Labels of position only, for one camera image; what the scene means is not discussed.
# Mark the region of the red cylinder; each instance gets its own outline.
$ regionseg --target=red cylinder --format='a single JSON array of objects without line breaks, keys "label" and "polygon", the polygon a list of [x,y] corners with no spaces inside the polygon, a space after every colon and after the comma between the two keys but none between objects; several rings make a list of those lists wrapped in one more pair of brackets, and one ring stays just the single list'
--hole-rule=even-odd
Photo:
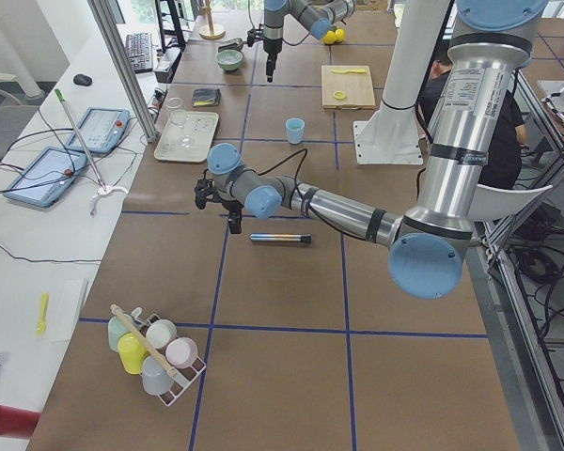
[{"label": "red cylinder", "polygon": [[40,412],[0,405],[0,436],[28,439],[34,433]]}]

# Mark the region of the cutting board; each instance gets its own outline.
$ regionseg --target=cutting board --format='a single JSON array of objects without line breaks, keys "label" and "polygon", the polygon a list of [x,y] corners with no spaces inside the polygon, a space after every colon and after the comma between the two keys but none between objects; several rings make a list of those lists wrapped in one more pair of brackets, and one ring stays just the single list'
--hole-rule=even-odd
[{"label": "cutting board", "polygon": [[[365,73],[334,73],[332,69],[363,69]],[[335,91],[344,91],[346,98],[335,99]],[[324,108],[376,108],[374,87],[369,66],[321,66],[321,105]]]}]

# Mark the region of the computer keyboard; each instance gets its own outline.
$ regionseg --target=computer keyboard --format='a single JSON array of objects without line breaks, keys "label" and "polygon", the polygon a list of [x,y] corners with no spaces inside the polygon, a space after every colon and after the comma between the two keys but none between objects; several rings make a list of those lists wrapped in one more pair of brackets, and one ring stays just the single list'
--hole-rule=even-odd
[{"label": "computer keyboard", "polygon": [[125,38],[125,52],[134,73],[152,70],[152,39],[150,33],[132,33]]}]

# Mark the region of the lemon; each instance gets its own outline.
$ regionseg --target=lemon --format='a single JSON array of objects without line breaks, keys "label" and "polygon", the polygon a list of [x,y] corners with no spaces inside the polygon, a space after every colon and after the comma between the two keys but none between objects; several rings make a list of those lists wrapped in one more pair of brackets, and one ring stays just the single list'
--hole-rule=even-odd
[{"label": "lemon", "polygon": [[324,44],[334,44],[337,41],[337,35],[334,31],[330,30],[326,35],[321,39]]},{"label": "lemon", "polygon": [[338,28],[335,31],[335,42],[342,42],[343,40],[345,40],[345,30]]}]

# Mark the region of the blue tablet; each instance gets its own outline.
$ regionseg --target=blue tablet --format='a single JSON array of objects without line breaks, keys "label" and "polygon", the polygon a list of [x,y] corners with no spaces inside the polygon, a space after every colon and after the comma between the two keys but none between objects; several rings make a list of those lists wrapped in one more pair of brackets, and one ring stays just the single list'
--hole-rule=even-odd
[{"label": "blue tablet", "polygon": [[[130,112],[128,110],[88,108],[77,127],[90,152],[106,155],[119,144],[129,121]],[[65,143],[65,148],[76,152],[84,151],[75,133],[71,134]]]},{"label": "blue tablet", "polygon": [[7,188],[4,196],[46,209],[71,186],[85,167],[85,153],[46,148]]}]

